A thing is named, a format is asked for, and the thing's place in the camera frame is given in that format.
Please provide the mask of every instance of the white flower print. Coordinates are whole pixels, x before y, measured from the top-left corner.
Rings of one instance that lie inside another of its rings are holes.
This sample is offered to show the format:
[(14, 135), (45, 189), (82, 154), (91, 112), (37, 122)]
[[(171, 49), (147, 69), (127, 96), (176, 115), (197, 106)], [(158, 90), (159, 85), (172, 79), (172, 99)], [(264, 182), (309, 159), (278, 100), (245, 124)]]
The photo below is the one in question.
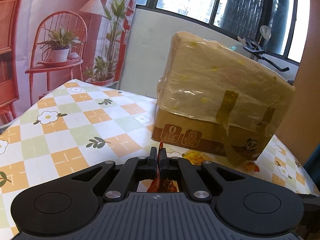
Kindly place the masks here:
[(139, 114), (139, 115), (135, 116), (134, 119), (142, 124), (146, 124), (147, 122), (151, 122), (150, 118), (146, 117), (143, 114)]
[(48, 124), (49, 122), (58, 120), (58, 112), (45, 111), (41, 115), (39, 115), (37, 119), (41, 124)]
[(7, 141), (0, 140), (0, 154), (5, 152), (5, 148), (8, 146)]
[(289, 172), (285, 169), (284, 166), (278, 166), (278, 169), (280, 171), (280, 174), (286, 178), (289, 177)]
[(70, 92), (81, 92), (82, 88), (71, 88)]

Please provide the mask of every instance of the circular pad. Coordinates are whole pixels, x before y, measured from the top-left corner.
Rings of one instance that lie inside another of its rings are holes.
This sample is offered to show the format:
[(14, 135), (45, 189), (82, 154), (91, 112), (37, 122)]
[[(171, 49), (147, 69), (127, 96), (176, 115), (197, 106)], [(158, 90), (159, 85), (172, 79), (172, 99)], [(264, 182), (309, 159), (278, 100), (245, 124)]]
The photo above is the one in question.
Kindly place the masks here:
[(243, 199), (243, 204), (247, 209), (259, 214), (275, 212), (281, 206), (280, 199), (277, 196), (265, 192), (255, 192), (247, 195)]
[(71, 198), (63, 193), (50, 192), (37, 197), (33, 205), (42, 213), (56, 214), (70, 207)]
[(303, 203), (291, 190), (269, 182), (246, 179), (232, 182), (219, 195), (215, 209), (231, 227), (256, 236), (294, 230), (303, 215)]
[(26, 189), (11, 205), (19, 231), (35, 236), (58, 236), (90, 222), (99, 208), (92, 188), (65, 178)]

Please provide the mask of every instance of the metal bolt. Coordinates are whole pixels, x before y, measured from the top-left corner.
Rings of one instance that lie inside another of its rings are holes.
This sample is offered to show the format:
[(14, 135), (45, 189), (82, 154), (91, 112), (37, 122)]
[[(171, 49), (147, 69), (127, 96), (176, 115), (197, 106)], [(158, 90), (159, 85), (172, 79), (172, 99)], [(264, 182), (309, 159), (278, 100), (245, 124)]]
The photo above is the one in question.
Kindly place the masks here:
[(107, 198), (112, 198), (112, 199), (120, 198), (121, 197), (121, 193), (119, 191), (116, 191), (116, 190), (111, 190), (111, 191), (108, 191), (106, 193), (106, 197)]
[(207, 198), (207, 197), (209, 197), (209, 193), (204, 191), (204, 190), (198, 190), (195, 193), (193, 193), (193, 195), (196, 198)]

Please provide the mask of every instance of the printed icon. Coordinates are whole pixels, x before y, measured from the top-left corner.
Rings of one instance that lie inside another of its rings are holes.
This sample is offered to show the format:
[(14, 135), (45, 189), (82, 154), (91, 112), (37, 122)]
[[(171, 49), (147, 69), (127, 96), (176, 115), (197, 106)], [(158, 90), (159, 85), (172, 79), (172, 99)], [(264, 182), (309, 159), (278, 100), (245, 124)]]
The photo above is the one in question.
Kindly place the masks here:
[(189, 129), (182, 138), (181, 144), (189, 147), (196, 147), (200, 142), (201, 136), (202, 132)]
[(159, 198), (162, 198), (160, 195), (153, 195), (152, 197), (156, 200), (158, 200)]
[(179, 141), (181, 132), (182, 128), (180, 126), (167, 123), (162, 130), (161, 139), (163, 141), (176, 143)]
[(188, 138), (191, 138), (191, 139), (196, 139), (197, 138), (197, 135), (198, 135), (198, 132), (197, 131), (191, 131), (188, 135)]

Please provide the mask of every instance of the tablecloth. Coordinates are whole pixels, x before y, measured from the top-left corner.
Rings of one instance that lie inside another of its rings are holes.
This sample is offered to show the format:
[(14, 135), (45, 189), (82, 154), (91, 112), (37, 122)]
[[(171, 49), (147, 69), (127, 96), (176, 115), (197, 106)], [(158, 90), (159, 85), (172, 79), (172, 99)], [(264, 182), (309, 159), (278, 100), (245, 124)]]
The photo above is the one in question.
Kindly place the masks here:
[[(148, 156), (150, 147), (159, 145), (151, 139), (155, 109), (154, 98), (71, 80), (27, 110), (0, 135), (0, 239), (11, 239), (18, 232), (10, 206), (24, 189), (106, 160), (121, 164)], [(169, 156), (232, 168), (223, 156), (164, 146)], [(297, 193), (320, 194), (276, 136), (256, 164), (260, 171), (249, 174)], [(141, 183), (139, 190), (149, 184)]]

